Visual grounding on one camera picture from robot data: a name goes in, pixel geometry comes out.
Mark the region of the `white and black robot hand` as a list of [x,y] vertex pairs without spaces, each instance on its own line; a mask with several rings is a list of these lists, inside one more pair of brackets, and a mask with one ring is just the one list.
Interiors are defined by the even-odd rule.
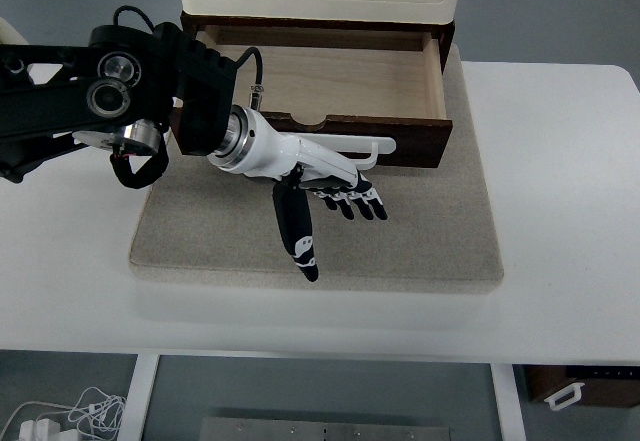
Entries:
[[267,178],[274,182],[272,199],[286,252],[305,278],[319,277],[309,192],[323,199],[330,210],[352,220],[357,208],[367,220],[385,220],[387,213],[372,183],[349,158],[316,142],[276,131],[257,111],[234,106],[241,139],[248,150],[236,160],[234,174]]

